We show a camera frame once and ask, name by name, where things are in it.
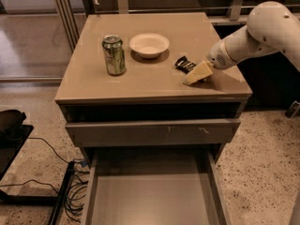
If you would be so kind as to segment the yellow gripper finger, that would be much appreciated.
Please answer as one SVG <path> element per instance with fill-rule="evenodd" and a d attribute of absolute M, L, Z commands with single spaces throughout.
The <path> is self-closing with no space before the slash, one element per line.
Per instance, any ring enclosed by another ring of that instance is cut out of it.
<path fill-rule="evenodd" d="M 192 85 L 195 82 L 203 80 L 212 74 L 213 70 L 211 63 L 209 61 L 202 61 L 186 75 L 183 84 Z"/>

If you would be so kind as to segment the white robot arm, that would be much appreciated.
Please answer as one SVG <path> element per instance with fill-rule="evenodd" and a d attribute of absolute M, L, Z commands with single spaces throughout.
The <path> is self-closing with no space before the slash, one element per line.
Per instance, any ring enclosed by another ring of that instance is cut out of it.
<path fill-rule="evenodd" d="M 249 58 L 282 53 L 300 71 L 300 21 L 282 4 L 263 2 L 250 11 L 247 23 L 214 44 L 199 64 L 178 61 L 184 66 L 184 84 L 190 86 Z"/>

